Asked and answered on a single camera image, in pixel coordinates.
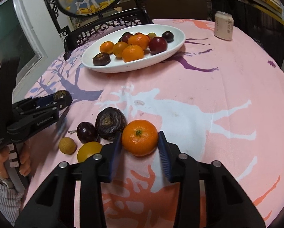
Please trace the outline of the person's left hand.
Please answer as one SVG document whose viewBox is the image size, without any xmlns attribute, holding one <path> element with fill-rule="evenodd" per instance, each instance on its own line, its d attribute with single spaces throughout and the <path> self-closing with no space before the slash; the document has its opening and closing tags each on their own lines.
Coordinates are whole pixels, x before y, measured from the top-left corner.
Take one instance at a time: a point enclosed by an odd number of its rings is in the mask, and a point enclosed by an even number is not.
<svg viewBox="0 0 284 228">
<path fill-rule="evenodd" d="M 0 179 L 6 180 L 9 178 L 6 165 L 9 167 L 13 161 L 17 162 L 20 169 L 19 173 L 26 177 L 31 172 L 31 159 L 30 159 L 30 145 L 25 142 L 21 150 L 18 152 L 17 158 L 16 153 L 12 153 L 13 159 L 9 159 L 10 148 L 8 146 L 0 149 Z"/>
</svg>

